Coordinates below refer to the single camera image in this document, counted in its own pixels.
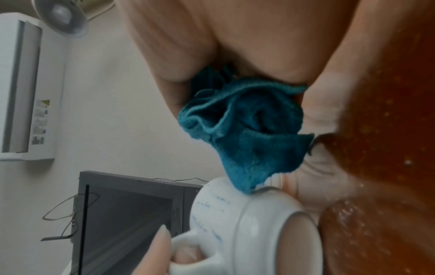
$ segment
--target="hand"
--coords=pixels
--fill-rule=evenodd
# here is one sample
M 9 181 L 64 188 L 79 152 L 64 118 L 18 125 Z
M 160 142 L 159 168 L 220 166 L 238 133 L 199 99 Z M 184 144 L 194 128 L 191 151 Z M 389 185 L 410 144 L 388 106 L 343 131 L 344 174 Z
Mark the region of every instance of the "hand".
M 181 247 L 172 257 L 171 234 L 165 225 L 157 231 L 148 252 L 132 275 L 165 275 L 171 259 L 179 264 L 191 264 L 204 259 L 201 251 L 194 247 Z

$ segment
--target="ceramic mug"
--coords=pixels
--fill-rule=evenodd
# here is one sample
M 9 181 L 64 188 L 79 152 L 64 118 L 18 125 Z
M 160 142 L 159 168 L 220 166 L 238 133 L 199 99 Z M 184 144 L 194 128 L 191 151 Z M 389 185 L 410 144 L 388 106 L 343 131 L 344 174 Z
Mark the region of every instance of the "ceramic mug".
M 229 179 L 217 178 L 196 196 L 190 231 L 172 239 L 173 252 L 199 246 L 206 259 L 171 262 L 170 275 L 276 275 L 281 230 L 285 236 L 285 274 L 321 275 L 323 251 L 317 226 L 302 205 L 276 188 L 246 195 Z

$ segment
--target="white cup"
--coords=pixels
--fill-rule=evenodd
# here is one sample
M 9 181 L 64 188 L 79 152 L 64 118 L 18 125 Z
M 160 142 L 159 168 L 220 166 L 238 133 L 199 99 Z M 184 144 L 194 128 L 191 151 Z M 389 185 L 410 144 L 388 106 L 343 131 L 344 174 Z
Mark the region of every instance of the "white cup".
M 196 196 L 190 231 L 172 239 L 173 252 L 199 246 L 206 259 L 194 264 L 171 262 L 170 275 L 277 275 L 277 248 L 284 227 L 289 251 L 284 274 L 321 275 L 323 251 L 316 224 L 302 205 L 275 188 L 251 195 L 217 178 Z

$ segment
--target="teal cloth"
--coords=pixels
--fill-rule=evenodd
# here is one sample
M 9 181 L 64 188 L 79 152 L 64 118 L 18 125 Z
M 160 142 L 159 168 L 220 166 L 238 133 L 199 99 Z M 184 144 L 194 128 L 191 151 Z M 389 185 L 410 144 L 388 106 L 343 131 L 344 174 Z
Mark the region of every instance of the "teal cloth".
M 291 96 L 306 86 L 253 77 L 236 79 L 227 66 L 202 70 L 178 122 L 218 152 L 233 185 L 251 193 L 274 173 L 298 168 L 314 135 L 298 135 L 303 111 Z

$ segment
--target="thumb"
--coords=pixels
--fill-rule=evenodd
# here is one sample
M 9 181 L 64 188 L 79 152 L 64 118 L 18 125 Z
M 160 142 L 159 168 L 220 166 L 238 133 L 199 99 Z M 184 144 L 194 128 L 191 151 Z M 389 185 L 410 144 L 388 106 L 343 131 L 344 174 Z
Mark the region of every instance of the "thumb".
M 165 275 L 171 259 L 171 234 L 165 225 L 157 231 L 148 252 L 132 275 Z

